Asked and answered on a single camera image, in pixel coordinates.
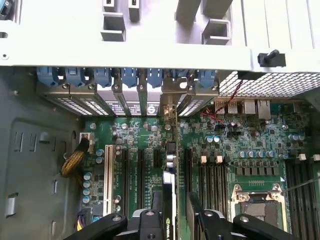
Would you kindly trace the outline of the thin metal locking lever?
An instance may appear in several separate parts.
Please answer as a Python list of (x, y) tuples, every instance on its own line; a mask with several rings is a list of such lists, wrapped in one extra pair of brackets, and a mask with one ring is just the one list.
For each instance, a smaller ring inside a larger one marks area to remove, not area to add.
[(320, 180), (320, 176), (317, 176), (317, 177), (315, 177), (315, 178), (312, 178), (312, 179), (310, 179), (310, 180), (307, 180), (307, 181), (305, 181), (305, 182), (303, 182), (303, 183), (299, 183), (298, 185), (289, 187), (288, 189), (283, 190), (283, 191), (281, 192), (281, 195), (284, 195), (284, 194), (286, 194), (287, 192), (293, 191), (293, 190), (295, 190), (295, 189), (298, 189), (298, 188), (300, 188), (300, 187), (306, 186), (306, 185), (308, 185), (308, 184), (314, 183), (314, 182), (316, 182), (316, 181), (318, 181), (318, 180)]

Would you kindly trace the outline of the black case knob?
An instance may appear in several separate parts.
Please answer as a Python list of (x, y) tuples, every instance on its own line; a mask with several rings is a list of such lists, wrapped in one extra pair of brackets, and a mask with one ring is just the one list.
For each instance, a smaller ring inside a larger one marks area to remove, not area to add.
[(265, 68), (276, 68), (276, 67), (286, 67), (286, 55), (280, 53), (279, 50), (274, 49), (269, 53), (259, 53), (257, 56), (257, 61), (260, 67)]

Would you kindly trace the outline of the perforated metal slot cover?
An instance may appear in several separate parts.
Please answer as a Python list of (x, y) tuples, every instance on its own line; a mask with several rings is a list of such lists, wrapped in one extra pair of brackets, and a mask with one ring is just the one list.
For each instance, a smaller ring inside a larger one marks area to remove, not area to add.
[(219, 95), (217, 88), (203, 88), (196, 83), (177, 107), (179, 117), (190, 117), (201, 111)]
[(116, 114), (111, 107), (98, 94), (98, 86), (89, 84), (83, 87), (71, 85), (69, 89), (71, 99), (93, 116), (115, 117)]
[(72, 100), (69, 86), (63, 88), (62, 85), (47, 86), (42, 82), (37, 82), (36, 93), (49, 102), (58, 105), (59, 107), (68, 110), (76, 115), (89, 116), (92, 114), (81, 104), (78, 104), (74, 100)]

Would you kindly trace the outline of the white expansion slot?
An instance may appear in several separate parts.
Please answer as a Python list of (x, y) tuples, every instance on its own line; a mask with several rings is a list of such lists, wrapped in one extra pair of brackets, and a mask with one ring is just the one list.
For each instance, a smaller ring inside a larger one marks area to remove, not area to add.
[(112, 213), (113, 206), (114, 146), (105, 145), (104, 153), (103, 216), (106, 216)]

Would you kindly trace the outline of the short black expansion slot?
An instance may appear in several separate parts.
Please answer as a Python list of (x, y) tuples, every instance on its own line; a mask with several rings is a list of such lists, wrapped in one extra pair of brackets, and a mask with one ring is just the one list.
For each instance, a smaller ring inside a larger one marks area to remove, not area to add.
[(153, 150), (153, 167), (160, 168), (162, 166), (161, 150), (155, 148)]

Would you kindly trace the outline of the grey square metal bracket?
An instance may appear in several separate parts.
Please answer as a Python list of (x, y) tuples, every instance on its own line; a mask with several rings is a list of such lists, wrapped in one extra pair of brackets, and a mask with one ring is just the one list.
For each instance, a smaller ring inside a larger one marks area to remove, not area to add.
[(211, 18), (201, 34), (201, 44), (225, 46), (231, 38), (231, 22)]
[(103, 12), (102, 30), (100, 31), (104, 42), (125, 42), (126, 25), (123, 13)]

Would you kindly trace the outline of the blue slot retention clip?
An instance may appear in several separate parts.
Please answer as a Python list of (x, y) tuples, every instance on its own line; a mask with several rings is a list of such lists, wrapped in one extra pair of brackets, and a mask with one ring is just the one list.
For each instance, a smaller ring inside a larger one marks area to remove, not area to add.
[(48, 87), (59, 85), (59, 71), (57, 67), (39, 66), (36, 68), (38, 80)]
[(96, 67), (93, 69), (94, 81), (102, 88), (112, 85), (112, 70), (108, 67)]
[(128, 88), (136, 87), (138, 84), (137, 69), (136, 68), (122, 68), (121, 69), (122, 83)]
[(83, 87), (86, 84), (85, 71), (82, 67), (65, 68), (66, 81), (75, 87)]
[(202, 88), (212, 88), (215, 84), (215, 70), (200, 70), (198, 81)]
[(148, 68), (147, 69), (147, 83), (152, 88), (159, 88), (163, 84), (163, 69), (162, 68)]

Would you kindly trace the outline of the grey metal pc case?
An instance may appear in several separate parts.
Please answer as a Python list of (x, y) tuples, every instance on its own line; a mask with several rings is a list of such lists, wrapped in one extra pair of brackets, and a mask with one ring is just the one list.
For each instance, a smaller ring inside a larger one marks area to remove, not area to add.
[[(124, 42), (103, 41), (103, 13), (123, 13)], [(209, 19), (228, 20), (226, 45), (202, 44)], [(259, 53), (279, 50), (286, 67), (260, 67)], [(116, 116), (77, 115), (36, 93), (37, 67), (84, 69), (85, 86)], [(94, 68), (110, 68), (101, 87)], [(137, 86), (122, 82), (135, 68)], [(320, 113), (320, 0), (0, 0), (0, 240), (64, 240), (77, 232), (86, 122), (160, 118), (163, 83), (181, 79), (185, 94), (200, 70), (215, 70), (217, 100), (303, 103)]]

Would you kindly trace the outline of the silver ethernet port block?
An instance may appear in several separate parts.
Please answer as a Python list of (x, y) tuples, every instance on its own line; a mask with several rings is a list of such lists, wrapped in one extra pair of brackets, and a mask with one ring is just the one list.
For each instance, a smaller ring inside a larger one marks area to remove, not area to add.
[(247, 99), (243, 102), (243, 112), (247, 115), (258, 115), (259, 119), (271, 119), (270, 101), (265, 99)]

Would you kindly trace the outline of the green motherboard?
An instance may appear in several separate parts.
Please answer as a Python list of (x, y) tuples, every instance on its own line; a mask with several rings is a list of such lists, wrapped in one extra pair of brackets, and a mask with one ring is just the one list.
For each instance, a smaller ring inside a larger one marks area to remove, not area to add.
[[(256, 115), (217, 114), (209, 105), (200, 114), (177, 119), (178, 187), (177, 237), (191, 240), (187, 223), (187, 193), (184, 149), (192, 152), (192, 191), (199, 194), (199, 165), (211, 171), (213, 198), (213, 166), (225, 165), (227, 183), (227, 215), (231, 185), (235, 183), (279, 182), (282, 191), (320, 176), (320, 113), (301, 102), (270, 103), (271, 119)], [(165, 129), (158, 117), (102, 118), (85, 123), (80, 138), (88, 138), (90, 146), (82, 160), (83, 184), (81, 209), (90, 208), (91, 223), (103, 217), (105, 145), (113, 145), (112, 213), (123, 214), (122, 150), (129, 151), (129, 216), (137, 206), (137, 155), (145, 153), (144, 209), (152, 208), (155, 191), (163, 192)], [(161, 150), (162, 166), (153, 167), (153, 150)], [(289, 217), (289, 234), (297, 240), (320, 240), (320, 179), (283, 195)]]

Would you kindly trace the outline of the black ram slot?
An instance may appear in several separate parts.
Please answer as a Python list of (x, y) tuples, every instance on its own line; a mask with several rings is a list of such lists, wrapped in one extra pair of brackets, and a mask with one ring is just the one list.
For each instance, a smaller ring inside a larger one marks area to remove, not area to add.
[(213, 200), (212, 200), (212, 179), (211, 179), (210, 165), (207, 165), (205, 167), (205, 176), (206, 176), (206, 208), (212, 209)]
[(212, 167), (212, 184), (213, 184), (212, 194), (214, 199), (213, 209), (219, 210), (219, 176), (218, 176), (218, 170), (216, 165)]
[(226, 166), (224, 164), (218, 167), (219, 177), (219, 211), (224, 216), (228, 214), (228, 196), (227, 196), (227, 180), (226, 180)]
[(199, 199), (203, 206), (206, 206), (206, 197), (205, 197), (205, 166), (199, 165), (198, 167), (198, 187), (199, 187)]

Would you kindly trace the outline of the silver usb port block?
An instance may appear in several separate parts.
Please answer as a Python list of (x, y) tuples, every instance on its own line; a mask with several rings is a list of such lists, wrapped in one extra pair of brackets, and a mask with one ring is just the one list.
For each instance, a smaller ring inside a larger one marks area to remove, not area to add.
[(231, 100), (228, 104), (227, 100), (217, 100), (214, 102), (214, 112), (216, 114), (238, 114), (240, 107), (237, 101)]

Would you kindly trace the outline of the long black expansion slot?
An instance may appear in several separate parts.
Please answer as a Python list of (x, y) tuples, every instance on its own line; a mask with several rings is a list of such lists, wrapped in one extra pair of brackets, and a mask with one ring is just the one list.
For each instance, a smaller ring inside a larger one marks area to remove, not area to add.
[(127, 217), (129, 216), (129, 150), (123, 149), (121, 155), (121, 167), (122, 167), (122, 212)]
[(184, 149), (184, 176), (185, 176), (185, 187), (186, 192), (191, 192), (193, 190), (193, 184), (192, 184), (192, 167), (193, 167), (193, 161), (192, 161), (192, 150), (190, 148)]
[(145, 150), (137, 151), (137, 208), (145, 207)]

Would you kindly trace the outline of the silver cpu socket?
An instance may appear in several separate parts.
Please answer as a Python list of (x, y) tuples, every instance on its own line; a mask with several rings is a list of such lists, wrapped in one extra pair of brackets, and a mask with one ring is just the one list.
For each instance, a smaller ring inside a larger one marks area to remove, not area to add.
[(234, 183), (230, 187), (228, 219), (247, 214), (271, 224), (288, 233), (291, 232), (287, 204), (279, 182), (262, 185), (255, 183)]

